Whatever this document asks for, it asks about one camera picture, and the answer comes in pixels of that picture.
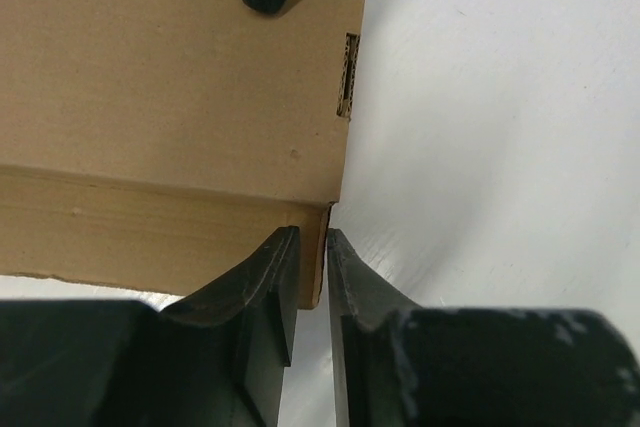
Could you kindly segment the brown cardboard box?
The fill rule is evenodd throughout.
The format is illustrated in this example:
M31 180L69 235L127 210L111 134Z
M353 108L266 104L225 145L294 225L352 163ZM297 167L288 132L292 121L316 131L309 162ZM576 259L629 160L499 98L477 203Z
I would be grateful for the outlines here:
M1 271L186 295L300 229L322 289L365 0L1 0Z

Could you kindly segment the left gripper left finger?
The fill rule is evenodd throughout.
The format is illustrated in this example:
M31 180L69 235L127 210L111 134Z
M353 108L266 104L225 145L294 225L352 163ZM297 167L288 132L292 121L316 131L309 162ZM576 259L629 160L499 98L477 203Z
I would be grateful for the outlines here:
M6 300L5 426L274 426L291 364L301 239L157 310L134 300Z

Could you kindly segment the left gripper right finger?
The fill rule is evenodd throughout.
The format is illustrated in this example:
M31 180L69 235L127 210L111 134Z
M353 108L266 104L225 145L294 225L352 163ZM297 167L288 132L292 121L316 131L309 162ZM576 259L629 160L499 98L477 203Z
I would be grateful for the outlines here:
M583 309L427 308L326 239L340 426L635 426L639 364Z

